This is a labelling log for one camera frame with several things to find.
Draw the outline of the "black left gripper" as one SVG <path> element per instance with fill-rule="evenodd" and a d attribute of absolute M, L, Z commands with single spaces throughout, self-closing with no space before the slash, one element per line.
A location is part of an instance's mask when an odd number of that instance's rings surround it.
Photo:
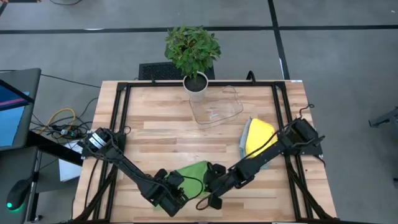
<path fill-rule="evenodd" d="M 160 206 L 170 217 L 187 203 L 188 197 L 180 186 L 184 177 L 176 170 L 167 173 L 161 169 L 154 177 L 146 174 L 147 187 L 144 187 L 144 198 L 153 206 Z"/>

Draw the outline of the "clear plastic bin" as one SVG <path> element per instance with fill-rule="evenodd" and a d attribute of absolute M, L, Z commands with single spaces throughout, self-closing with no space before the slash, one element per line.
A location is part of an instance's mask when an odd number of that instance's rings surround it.
<path fill-rule="evenodd" d="M 230 122 L 243 111 L 238 92 L 233 86 L 210 90 L 198 96 L 191 96 L 189 104 L 193 117 L 201 129 Z"/>

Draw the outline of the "yellow towel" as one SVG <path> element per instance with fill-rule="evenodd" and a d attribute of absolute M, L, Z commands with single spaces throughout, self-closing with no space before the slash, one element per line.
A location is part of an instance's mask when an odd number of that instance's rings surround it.
<path fill-rule="evenodd" d="M 274 135 L 273 125 L 260 119 L 253 118 L 248 129 L 248 136 L 245 144 L 245 153 L 251 154 L 253 158 L 277 142 L 277 135 Z"/>

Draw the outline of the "light blue teal-edged towel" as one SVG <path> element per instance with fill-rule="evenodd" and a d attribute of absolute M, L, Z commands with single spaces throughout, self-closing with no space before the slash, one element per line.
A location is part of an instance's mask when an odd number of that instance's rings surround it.
<path fill-rule="evenodd" d="M 240 151 L 240 157 L 241 159 L 243 159 L 246 156 L 246 151 L 244 149 L 239 149 L 239 151 Z M 269 169 L 269 164 L 264 164 L 260 168 L 260 170 L 266 170 L 266 169 Z"/>

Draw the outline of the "black metal table frame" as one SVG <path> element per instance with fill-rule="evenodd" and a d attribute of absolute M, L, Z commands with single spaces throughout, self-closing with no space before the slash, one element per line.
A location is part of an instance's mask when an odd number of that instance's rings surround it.
<path fill-rule="evenodd" d="M 243 111 L 230 122 L 198 127 L 189 94 L 180 80 L 105 81 L 92 133 L 107 128 L 126 135 L 124 155 L 151 176 L 208 161 L 227 169 L 241 160 L 239 139 L 249 117 L 273 125 L 275 133 L 297 118 L 312 126 L 303 85 L 286 81 L 233 80 L 208 83 L 210 90 L 233 86 Z M 83 161 L 70 224 L 106 223 L 246 223 L 334 224 L 336 216 L 320 145 L 268 162 L 254 180 L 221 196 L 222 208 L 191 201 L 170 217 L 153 206 L 138 186 L 115 165 L 88 155 Z"/>

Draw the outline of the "green towel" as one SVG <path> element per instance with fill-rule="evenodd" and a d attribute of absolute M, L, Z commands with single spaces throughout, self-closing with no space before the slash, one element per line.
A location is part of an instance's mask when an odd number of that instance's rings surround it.
<path fill-rule="evenodd" d="M 197 204 L 200 205 L 203 200 L 206 200 L 210 196 L 210 193 L 206 190 L 204 182 L 207 163 L 209 162 L 200 161 L 176 170 L 184 177 L 184 181 L 180 186 L 184 189 L 184 192 L 188 197 L 186 204 L 189 204 L 191 201 L 197 201 Z"/>

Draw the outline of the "black floor vent grille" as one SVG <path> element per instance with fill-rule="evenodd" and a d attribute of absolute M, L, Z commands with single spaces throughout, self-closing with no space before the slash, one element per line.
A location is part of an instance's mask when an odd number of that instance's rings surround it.
<path fill-rule="evenodd" d="M 138 80 L 183 80 L 181 69 L 172 62 L 140 63 Z"/>

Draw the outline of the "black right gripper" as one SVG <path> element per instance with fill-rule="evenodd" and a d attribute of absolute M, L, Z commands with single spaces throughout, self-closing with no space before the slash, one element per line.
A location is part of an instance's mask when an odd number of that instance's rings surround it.
<path fill-rule="evenodd" d="M 207 163 L 204 175 L 206 190 L 210 193 L 208 206 L 220 210 L 223 201 L 220 198 L 232 188 L 240 189 L 244 186 L 245 176 L 242 166 L 236 166 L 230 171 L 220 164 Z"/>

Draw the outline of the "white plant pot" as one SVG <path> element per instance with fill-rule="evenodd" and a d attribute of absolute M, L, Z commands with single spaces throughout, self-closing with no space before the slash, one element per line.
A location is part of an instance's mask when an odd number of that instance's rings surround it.
<path fill-rule="evenodd" d="M 202 72 L 197 72 L 196 76 L 185 76 L 183 78 L 183 87 L 188 92 L 190 101 L 199 102 L 205 98 L 208 78 Z"/>

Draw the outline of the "green leafy plant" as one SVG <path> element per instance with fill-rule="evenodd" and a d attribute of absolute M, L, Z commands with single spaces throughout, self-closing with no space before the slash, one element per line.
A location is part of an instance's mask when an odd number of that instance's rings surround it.
<path fill-rule="evenodd" d="M 174 27 L 167 31 L 165 43 L 166 59 L 189 78 L 195 78 L 198 72 L 211 68 L 221 56 L 218 39 L 203 26 Z"/>

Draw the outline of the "black computer mouse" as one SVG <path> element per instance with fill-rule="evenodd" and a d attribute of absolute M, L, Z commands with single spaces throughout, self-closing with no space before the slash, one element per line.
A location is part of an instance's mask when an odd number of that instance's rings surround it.
<path fill-rule="evenodd" d="M 28 194 L 30 189 L 32 180 L 29 179 L 21 179 L 18 180 L 9 191 L 6 200 L 6 207 L 10 211 L 18 210 Z"/>

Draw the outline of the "black floor stand base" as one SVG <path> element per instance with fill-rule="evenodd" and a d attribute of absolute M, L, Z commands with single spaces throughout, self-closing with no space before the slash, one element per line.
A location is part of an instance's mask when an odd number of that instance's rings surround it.
<path fill-rule="evenodd" d="M 372 128 L 377 128 L 378 126 L 384 123 L 390 123 L 396 128 L 398 128 L 398 107 L 395 107 L 392 111 L 380 115 L 377 118 L 370 119 L 368 123 Z"/>

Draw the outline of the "grey side desk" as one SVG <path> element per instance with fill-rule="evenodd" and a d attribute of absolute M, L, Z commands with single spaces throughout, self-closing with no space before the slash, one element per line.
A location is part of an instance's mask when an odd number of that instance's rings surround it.
<path fill-rule="evenodd" d="M 25 220 L 32 195 L 30 189 L 20 207 L 7 208 L 7 196 L 17 181 L 32 177 L 37 194 L 62 189 L 65 184 L 60 181 L 58 160 L 81 166 L 78 148 L 77 142 L 59 144 L 30 131 L 20 145 L 0 150 L 0 224 L 21 224 Z"/>

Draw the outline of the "monitor with blue screen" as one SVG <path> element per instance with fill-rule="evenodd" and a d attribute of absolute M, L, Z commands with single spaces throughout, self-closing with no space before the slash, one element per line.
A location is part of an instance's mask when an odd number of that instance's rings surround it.
<path fill-rule="evenodd" d="M 0 151 L 25 146 L 41 69 L 0 71 Z"/>

